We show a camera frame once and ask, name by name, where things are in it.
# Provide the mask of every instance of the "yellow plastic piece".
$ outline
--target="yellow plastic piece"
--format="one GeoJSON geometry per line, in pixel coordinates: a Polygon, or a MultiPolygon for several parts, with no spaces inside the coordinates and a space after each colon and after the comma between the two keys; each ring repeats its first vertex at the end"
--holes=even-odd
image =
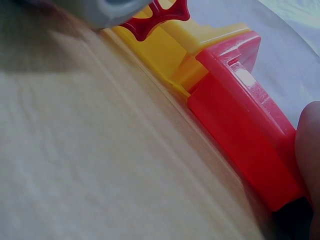
{"type": "MultiPolygon", "coordinates": [[[[160,0],[163,8],[169,8],[172,0],[160,0]]],[[[146,7],[136,17],[148,18],[152,14],[146,7]]],[[[171,20],[156,27],[149,37],[139,42],[124,27],[114,27],[113,31],[132,49],[158,78],[173,86],[184,97],[208,71],[196,60],[203,49],[234,36],[249,32],[244,24],[213,28],[200,26],[192,19],[171,20]]]]}

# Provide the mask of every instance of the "wooden table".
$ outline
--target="wooden table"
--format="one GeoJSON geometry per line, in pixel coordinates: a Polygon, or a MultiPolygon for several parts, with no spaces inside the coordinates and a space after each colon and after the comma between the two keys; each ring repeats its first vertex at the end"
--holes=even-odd
{"type": "Polygon", "coordinates": [[[0,6],[0,239],[275,237],[192,115],[124,47],[0,6]]]}

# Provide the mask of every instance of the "red knob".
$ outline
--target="red knob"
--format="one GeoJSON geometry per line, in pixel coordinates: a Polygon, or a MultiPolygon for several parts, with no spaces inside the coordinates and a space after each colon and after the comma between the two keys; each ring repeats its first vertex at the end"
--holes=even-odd
{"type": "Polygon", "coordinates": [[[169,9],[163,9],[158,0],[149,4],[152,16],[149,18],[132,18],[123,23],[122,27],[128,29],[137,41],[144,41],[158,25],[169,20],[187,21],[190,18],[187,0],[176,0],[169,9]]]}

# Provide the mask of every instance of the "plastic toy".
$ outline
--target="plastic toy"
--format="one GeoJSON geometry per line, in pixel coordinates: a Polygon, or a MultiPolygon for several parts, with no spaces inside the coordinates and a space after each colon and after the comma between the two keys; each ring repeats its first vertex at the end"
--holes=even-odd
{"type": "Polygon", "coordinates": [[[163,83],[185,98],[271,211],[308,197],[295,159],[296,130],[251,75],[260,36],[243,23],[212,28],[192,19],[168,20],[186,20],[185,6],[185,0],[155,0],[136,17],[177,13],[178,7],[181,14],[155,14],[145,25],[134,18],[113,30],[163,83]],[[155,12],[159,4],[162,10],[155,12]]]}

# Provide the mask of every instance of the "red plastic piece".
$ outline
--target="red plastic piece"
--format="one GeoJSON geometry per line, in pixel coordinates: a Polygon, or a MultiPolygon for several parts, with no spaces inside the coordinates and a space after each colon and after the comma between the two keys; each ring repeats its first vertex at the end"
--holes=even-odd
{"type": "Polygon", "coordinates": [[[143,42],[158,25],[169,20],[187,21],[190,18],[187,0],[176,0],[169,9],[163,9],[158,0],[149,4],[152,16],[149,18],[132,18],[123,23],[137,41],[143,42]]]}
{"type": "Polygon", "coordinates": [[[192,91],[188,107],[277,211],[308,193],[295,159],[296,130],[250,73],[260,42],[251,31],[199,53],[209,74],[192,91]]]}

